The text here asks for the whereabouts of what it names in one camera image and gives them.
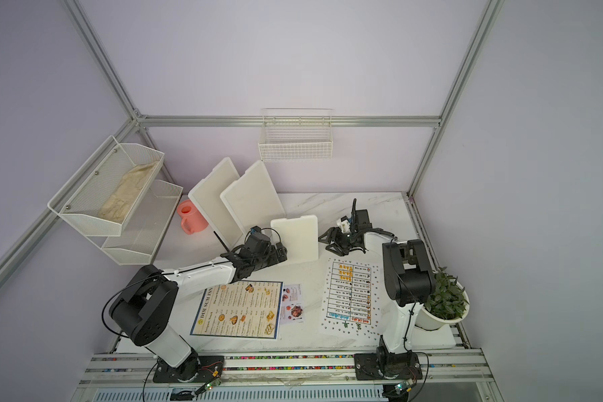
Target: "white flower pot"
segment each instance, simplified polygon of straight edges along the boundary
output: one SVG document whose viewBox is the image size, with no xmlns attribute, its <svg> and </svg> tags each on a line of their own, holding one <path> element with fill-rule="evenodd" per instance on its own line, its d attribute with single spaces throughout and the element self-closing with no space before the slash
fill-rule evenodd
<svg viewBox="0 0 603 402">
<path fill-rule="evenodd" d="M 456 284 L 460 289 L 462 289 L 462 285 L 458 282 Z M 440 329 L 442 326 L 456 324 L 469 314 L 469 296 L 467 296 L 467 292 L 462 292 L 465 300 L 467 301 L 467 305 L 464 308 L 464 313 L 462 313 L 462 317 L 456 318 L 455 320 L 443 320 L 442 318 L 438 318 L 433 314 L 426 311 L 426 309 L 420 309 L 418 312 L 418 316 L 415 319 L 415 326 L 420 327 L 422 329 L 426 329 L 427 331 L 435 331 L 436 329 Z"/>
</svg>

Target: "white wire basket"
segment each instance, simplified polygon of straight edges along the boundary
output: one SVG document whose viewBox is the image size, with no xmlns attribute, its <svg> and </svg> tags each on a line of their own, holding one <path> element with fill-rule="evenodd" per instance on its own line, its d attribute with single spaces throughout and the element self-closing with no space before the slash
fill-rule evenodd
<svg viewBox="0 0 603 402">
<path fill-rule="evenodd" d="M 115 145 L 65 205 L 56 210 L 51 205 L 52 201 L 49 201 L 48 204 L 52 211 L 85 237 L 121 236 L 163 165 L 163 152 L 140 144 L 118 143 L 113 137 L 107 141 L 113 141 Z M 146 165 L 152 162 L 157 162 L 157 164 L 148 174 L 145 185 L 122 222 L 108 221 L 98 217 L 98 212 L 105 201 L 116 191 L 123 175 L 136 165 Z"/>
<path fill-rule="evenodd" d="M 264 109 L 259 140 L 262 161 L 330 159 L 333 155 L 330 112 L 331 109 Z"/>
<path fill-rule="evenodd" d="M 123 233 L 100 246 L 119 265 L 152 263 L 183 193 L 183 187 L 158 179 L 149 188 Z"/>
</svg>

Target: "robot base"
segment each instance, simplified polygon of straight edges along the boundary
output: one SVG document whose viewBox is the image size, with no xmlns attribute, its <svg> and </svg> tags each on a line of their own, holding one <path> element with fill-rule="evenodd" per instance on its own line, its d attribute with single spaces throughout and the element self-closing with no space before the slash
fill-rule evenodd
<svg viewBox="0 0 603 402">
<path fill-rule="evenodd" d="M 415 378 L 422 379 L 422 371 L 418 363 L 418 356 L 409 352 L 409 363 L 397 363 L 386 366 L 386 376 L 380 373 L 381 367 L 378 362 L 378 356 L 375 353 L 359 353 L 355 358 L 355 378 L 358 380 L 407 380 Z"/>
<path fill-rule="evenodd" d="M 218 371 L 217 377 L 221 376 L 224 363 L 223 356 L 199 356 L 198 361 L 196 358 L 193 361 L 186 360 L 181 366 L 174 368 L 159 358 L 159 365 L 154 372 L 152 381 L 155 383 L 209 383 L 212 381 L 212 373 L 215 371 Z"/>
<path fill-rule="evenodd" d="M 390 353 L 386 349 L 384 337 L 376 353 L 357 353 L 355 358 L 355 378 L 358 380 L 414 380 L 422 379 L 418 355 L 412 351 Z"/>
</svg>

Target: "vent grille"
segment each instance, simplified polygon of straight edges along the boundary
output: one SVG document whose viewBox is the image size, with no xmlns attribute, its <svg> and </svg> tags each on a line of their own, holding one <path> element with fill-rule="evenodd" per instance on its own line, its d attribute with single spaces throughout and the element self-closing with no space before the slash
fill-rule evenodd
<svg viewBox="0 0 603 402">
<path fill-rule="evenodd" d="M 173 388 L 168 390 L 145 389 L 145 401 L 169 401 L 174 391 L 196 390 L 193 388 Z M 142 401 L 141 388 L 99 389 L 94 402 Z M 373 402 L 387 401 L 382 396 L 382 385 L 301 385 L 284 387 L 217 387 L 199 396 L 199 401 L 306 401 L 306 402 Z"/>
</svg>

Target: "mounting plate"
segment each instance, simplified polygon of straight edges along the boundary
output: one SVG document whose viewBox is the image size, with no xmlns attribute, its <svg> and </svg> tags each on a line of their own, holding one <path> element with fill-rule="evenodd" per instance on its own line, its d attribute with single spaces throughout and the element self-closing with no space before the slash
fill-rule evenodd
<svg viewBox="0 0 603 402">
<path fill-rule="evenodd" d="M 208 365 L 213 366 L 209 367 L 210 371 L 200 368 L 190 383 L 208 383 L 212 380 L 212 373 L 215 371 L 218 371 L 218 377 L 223 374 L 223 366 L 225 363 L 225 358 L 223 356 L 199 356 L 199 361 L 201 362 L 201 367 Z M 164 360 L 159 359 L 159 365 L 154 372 L 152 381 L 155 383 L 180 383 L 177 378 L 177 370 Z"/>
<path fill-rule="evenodd" d="M 355 358 L 355 378 L 358 380 L 422 379 L 422 370 L 420 370 L 418 356 L 415 353 L 411 353 L 408 365 L 406 363 L 387 365 L 386 377 L 380 374 L 380 365 L 376 353 L 357 353 L 353 357 Z"/>
</svg>

